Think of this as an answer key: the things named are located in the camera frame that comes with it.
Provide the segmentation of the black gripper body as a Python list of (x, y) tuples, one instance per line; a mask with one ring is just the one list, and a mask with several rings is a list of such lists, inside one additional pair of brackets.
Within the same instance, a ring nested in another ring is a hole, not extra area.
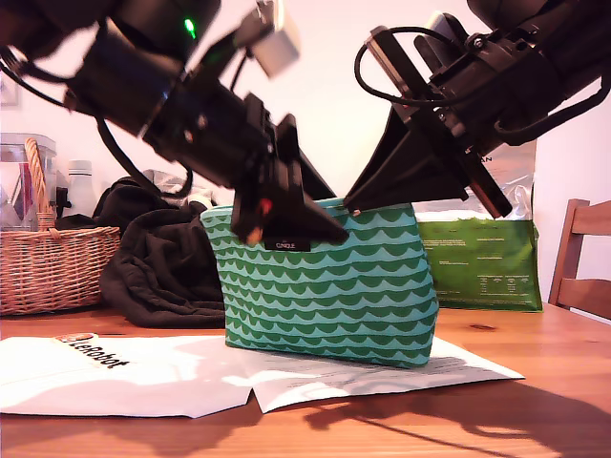
[(520, 36), (493, 32), (467, 36), (411, 28), (414, 43), (432, 70), (425, 80), (395, 35), (379, 27), (362, 47), (393, 82), (398, 96), (364, 84), (369, 94), (391, 102), (409, 127), (417, 127), (435, 159), (493, 218), (512, 205), (482, 163), (499, 145), (520, 145), (541, 134), (548, 113), (561, 101), (554, 66)]
[(263, 229), (287, 193), (275, 127), (254, 94), (240, 99), (222, 84), (178, 85), (150, 123), (144, 140), (161, 156), (235, 191), (231, 230), (243, 243)]

